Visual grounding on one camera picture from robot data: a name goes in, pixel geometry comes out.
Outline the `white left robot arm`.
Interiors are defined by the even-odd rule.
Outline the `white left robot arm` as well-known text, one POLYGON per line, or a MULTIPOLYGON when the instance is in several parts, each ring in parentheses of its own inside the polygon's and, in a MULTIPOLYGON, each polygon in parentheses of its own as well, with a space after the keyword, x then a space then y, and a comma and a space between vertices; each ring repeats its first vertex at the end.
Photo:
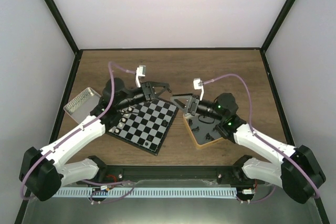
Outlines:
POLYGON ((142 102, 157 99, 170 85, 164 82, 146 81, 134 89, 127 89, 123 80, 107 81, 98 104, 73 130, 55 142, 25 151, 19 173, 23 188, 31 191, 40 201, 50 199, 62 186, 80 180, 92 180, 102 184, 107 178, 104 162, 89 157, 81 162, 67 162, 82 148, 104 135, 119 123, 121 110, 142 102))

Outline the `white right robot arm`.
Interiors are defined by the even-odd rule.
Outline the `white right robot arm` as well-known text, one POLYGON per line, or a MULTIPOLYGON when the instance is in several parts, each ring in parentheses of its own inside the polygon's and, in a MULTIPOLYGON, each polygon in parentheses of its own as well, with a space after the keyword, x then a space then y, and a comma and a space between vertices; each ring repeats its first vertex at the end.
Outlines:
POLYGON ((217 120, 215 130, 226 140, 244 146, 266 159, 244 156, 233 177, 244 184, 250 179, 262 180, 282 188, 295 202, 304 204, 319 196, 318 189, 326 176, 317 158, 305 145, 295 147, 273 139, 252 128, 237 115, 238 105, 231 93, 220 94, 213 102, 192 93, 176 94, 171 102, 183 113, 217 120))

